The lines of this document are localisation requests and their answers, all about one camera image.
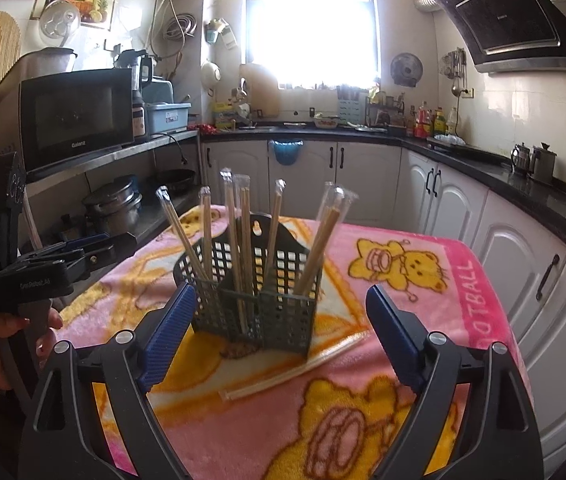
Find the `chopsticks pair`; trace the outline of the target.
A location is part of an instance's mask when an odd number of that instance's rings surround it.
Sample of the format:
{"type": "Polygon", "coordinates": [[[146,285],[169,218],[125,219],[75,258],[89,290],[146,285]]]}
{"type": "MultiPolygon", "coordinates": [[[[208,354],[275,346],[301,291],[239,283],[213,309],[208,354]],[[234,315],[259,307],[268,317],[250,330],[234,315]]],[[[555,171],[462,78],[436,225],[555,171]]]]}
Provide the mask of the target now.
{"type": "Polygon", "coordinates": [[[298,365],[291,370],[285,370],[285,372],[278,374],[277,376],[262,379],[260,382],[255,382],[255,384],[251,384],[243,388],[223,390],[221,391],[221,393],[219,393],[219,396],[224,401],[234,401],[242,398],[247,398],[248,396],[253,396],[254,394],[257,394],[259,392],[285,384],[285,382],[289,382],[296,377],[309,373],[312,370],[315,370],[316,368],[332,361],[333,359],[338,358],[338,356],[341,356],[353,347],[356,347],[356,345],[360,344],[360,342],[367,339],[369,335],[370,332],[368,330],[364,330],[364,332],[348,336],[345,339],[339,341],[337,344],[334,344],[332,347],[321,350],[315,356],[307,359],[304,364],[298,365]]]}

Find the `stainless steel pot stack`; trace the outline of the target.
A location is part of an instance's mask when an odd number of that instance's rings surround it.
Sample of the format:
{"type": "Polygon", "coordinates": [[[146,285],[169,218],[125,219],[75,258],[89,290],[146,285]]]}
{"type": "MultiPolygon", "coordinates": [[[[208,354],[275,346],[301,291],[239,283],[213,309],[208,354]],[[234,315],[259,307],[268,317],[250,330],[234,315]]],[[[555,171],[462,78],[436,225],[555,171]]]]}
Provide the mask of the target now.
{"type": "Polygon", "coordinates": [[[136,177],[118,177],[82,200],[86,222],[97,233],[131,232],[139,221],[142,198],[136,177]]]}

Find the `black microwave oven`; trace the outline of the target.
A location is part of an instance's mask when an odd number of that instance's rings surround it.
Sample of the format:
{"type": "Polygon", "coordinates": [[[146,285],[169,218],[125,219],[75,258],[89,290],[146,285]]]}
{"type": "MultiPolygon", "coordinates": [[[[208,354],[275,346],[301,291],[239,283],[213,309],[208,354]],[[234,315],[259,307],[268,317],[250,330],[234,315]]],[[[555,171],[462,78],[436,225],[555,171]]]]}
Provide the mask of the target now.
{"type": "Polygon", "coordinates": [[[134,142],[129,68],[58,73],[22,81],[18,132],[25,169],[134,142]]]}

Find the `black wok pan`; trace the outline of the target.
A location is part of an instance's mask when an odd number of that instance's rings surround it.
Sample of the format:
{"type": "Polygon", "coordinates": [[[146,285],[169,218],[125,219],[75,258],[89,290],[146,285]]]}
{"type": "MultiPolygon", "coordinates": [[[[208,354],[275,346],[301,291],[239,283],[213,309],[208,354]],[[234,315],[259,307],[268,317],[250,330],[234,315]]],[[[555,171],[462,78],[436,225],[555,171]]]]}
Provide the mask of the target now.
{"type": "Polygon", "coordinates": [[[158,171],[155,176],[149,178],[149,185],[153,188],[166,186],[170,195],[181,195],[193,188],[196,177],[197,173],[187,168],[158,171]]]}

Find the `blue plastic storage box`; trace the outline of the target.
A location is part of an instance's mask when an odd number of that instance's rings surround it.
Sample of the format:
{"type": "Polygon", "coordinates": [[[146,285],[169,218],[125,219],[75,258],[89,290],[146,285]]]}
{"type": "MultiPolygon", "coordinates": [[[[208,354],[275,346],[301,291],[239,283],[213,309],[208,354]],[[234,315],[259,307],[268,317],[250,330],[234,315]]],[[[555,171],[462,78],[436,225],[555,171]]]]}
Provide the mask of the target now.
{"type": "Polygon", "coordinates": [[[146,103],[145,132],[149,136],[158,133],[180,131],[187,128],[191,104],[185,103],[146,103]]]}

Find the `dark green utensil basket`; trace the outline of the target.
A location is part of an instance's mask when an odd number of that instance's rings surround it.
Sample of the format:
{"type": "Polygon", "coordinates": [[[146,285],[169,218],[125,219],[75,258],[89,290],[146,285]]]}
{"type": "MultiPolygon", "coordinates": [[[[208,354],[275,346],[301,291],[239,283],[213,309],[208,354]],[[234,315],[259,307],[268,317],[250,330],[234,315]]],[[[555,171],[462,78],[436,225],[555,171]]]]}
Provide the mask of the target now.
{"type": "Polygon", "coordinates": [[[232,342],[255,344],[262,349],[307,356],[322,272],[317,271],[306,296],[296,295],[296,280],[305,270],[310,250],[280,224],[273,263],[267,268],[271,218],[266,214],[253,214],[251,222],[253,291],[250,294],[241,292],[234,285],[228,231],[213,238],[213,278],[210,281],[195,275],[188,255],[182,255],[173,267],[172,275],[178,285],[187,283],[195,288],[197,307],[193,314],[193,330],[219,335],[232,342]]]}

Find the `black electric kettle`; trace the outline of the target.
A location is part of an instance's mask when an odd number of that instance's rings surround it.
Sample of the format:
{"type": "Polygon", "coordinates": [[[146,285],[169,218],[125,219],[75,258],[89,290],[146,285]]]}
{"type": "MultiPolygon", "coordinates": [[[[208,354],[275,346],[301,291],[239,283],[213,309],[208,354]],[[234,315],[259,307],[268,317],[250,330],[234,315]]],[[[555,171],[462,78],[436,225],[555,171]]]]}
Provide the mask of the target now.
{"type": "Polygon", "coordinates": [[[132,74],[132,89],[140,91],[148,86],[154,77],[154,58],[146,50],[129,49],[115,58],[115,68],[129,68],[132,74]]]}

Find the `steel canister pot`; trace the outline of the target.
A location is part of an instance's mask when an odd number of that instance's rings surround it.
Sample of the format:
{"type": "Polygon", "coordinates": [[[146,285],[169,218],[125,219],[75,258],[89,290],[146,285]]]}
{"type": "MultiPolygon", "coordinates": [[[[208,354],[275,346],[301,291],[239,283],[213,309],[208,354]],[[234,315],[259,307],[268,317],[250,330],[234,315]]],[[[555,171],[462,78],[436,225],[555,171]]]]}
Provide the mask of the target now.
{"type": "Polygon", "coordinates": [[[553,181],[556,154],[547,143],[542,142],[532,150],[531,177],[533,180],[551,185],[553,181]]]}

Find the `steel kettle pot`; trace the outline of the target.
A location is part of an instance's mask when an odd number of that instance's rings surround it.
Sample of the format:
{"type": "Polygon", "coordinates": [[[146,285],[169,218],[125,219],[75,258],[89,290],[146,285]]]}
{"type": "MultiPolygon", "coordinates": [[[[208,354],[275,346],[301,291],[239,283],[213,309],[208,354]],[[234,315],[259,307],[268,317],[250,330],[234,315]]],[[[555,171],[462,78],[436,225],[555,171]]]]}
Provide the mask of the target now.
{"type": "Polygon", "coordinates": [[[531,152],[530,148],[524,143],[515,144],[512,148],[511,166],[515,174],[523,174],[526,176],[530,173],[531,152]]]}

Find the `blue hanging trash bin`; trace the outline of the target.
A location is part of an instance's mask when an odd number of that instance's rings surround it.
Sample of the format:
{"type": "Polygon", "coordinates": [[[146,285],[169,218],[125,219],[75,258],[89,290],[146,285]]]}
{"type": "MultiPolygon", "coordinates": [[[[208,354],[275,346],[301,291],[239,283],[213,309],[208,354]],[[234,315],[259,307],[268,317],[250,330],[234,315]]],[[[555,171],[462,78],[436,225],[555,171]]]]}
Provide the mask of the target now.
{"type": "Polygon", "coordinates": [[[294,141],[271,140],[269,142],[269,148],[274,156],[274,159],[281,166],[295,165],[303,147],[304,147],[303,140],[294,140],[294,141]]]}

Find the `red condiment bottle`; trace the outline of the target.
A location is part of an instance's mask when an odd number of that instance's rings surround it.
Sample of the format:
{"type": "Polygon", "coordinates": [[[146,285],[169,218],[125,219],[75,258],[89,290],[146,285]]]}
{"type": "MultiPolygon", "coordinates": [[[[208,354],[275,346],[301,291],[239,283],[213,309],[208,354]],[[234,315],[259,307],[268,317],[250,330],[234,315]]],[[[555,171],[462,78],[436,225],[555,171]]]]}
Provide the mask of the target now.
{"type": "Polygon", "coordinates": [[[420,139],[426,139],[432,135],[432,114],[427,102],[424,101],[417,109],[415,114],[414,136],[420,139]]]}

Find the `yellow oil bottle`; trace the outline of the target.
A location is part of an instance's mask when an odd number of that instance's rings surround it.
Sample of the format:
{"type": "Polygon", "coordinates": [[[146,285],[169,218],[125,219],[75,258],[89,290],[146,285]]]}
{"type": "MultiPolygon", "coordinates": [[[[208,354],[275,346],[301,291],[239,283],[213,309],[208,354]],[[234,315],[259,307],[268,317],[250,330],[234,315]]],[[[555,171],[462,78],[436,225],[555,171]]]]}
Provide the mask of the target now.
{"type": "Polygon", "coordinates": [[[432,114],[432,134],[437,136],[437,134],[447,133],[447,119],[444,116],[443,109],[437,107],[434,114],[432,114]]]}

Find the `black range hood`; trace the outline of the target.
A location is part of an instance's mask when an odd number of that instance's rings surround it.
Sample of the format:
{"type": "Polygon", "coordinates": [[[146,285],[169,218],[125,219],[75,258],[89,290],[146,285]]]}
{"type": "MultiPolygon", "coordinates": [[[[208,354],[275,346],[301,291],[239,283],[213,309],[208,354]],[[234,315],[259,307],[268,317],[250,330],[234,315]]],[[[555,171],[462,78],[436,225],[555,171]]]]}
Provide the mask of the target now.
{"type": "Polygon", "coordinates": [[[552,0],[436,0],[482,74],[566,72],[566,16],[552,0]]]}

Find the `round wall vent fan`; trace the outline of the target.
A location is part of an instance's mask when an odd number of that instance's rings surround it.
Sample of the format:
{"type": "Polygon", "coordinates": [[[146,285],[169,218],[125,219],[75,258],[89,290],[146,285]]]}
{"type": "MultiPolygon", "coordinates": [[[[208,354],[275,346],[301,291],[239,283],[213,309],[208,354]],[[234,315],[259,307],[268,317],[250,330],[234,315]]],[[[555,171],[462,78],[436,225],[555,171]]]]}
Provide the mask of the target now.
{"type": "Polygon", "coordinates": [[[390,76],[397,86],[415,88],[423,77],[423,64],[414,54],[402,52],[390,63],[390,76]]]}

